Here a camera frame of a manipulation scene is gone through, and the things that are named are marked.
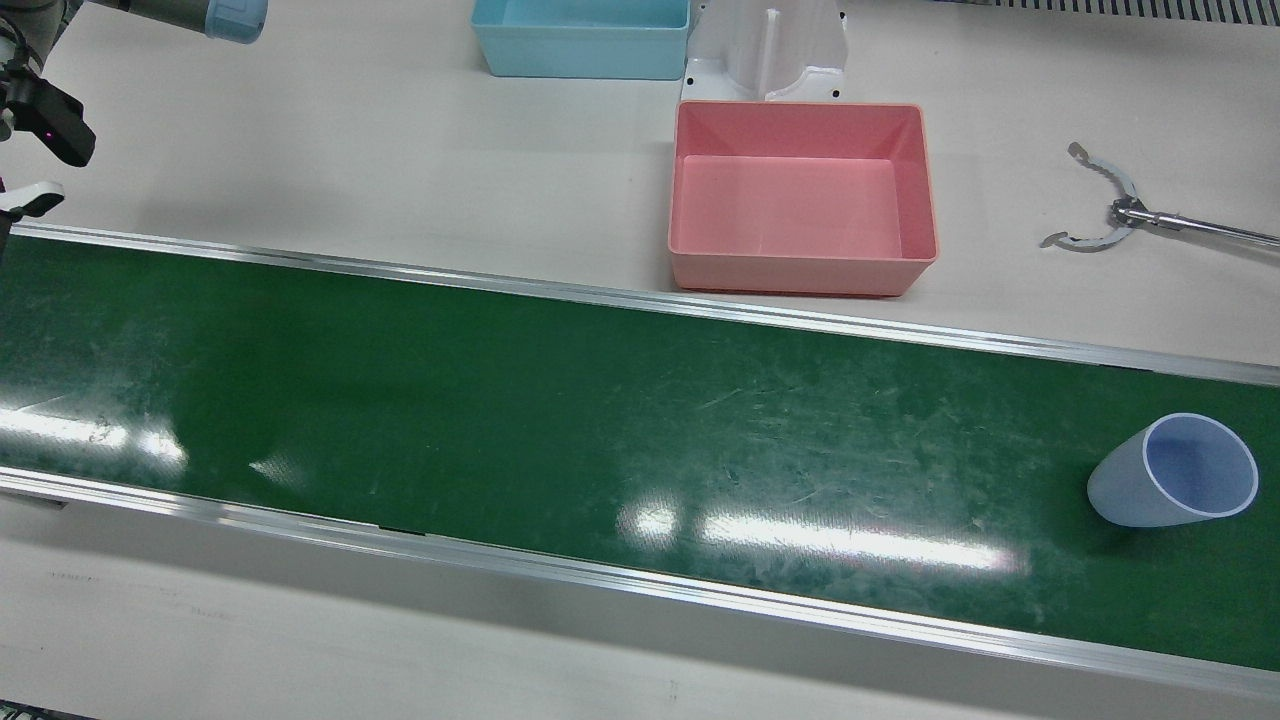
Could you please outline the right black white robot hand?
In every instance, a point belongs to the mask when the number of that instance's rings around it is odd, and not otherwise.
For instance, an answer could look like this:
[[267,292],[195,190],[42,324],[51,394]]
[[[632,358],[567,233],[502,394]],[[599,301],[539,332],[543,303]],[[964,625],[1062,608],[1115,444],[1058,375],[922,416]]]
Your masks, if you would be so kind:
[[12,227],[27,217],[44,217],[65,200],[64,187],[52,181],[1,191],[1,237],[6,240]]

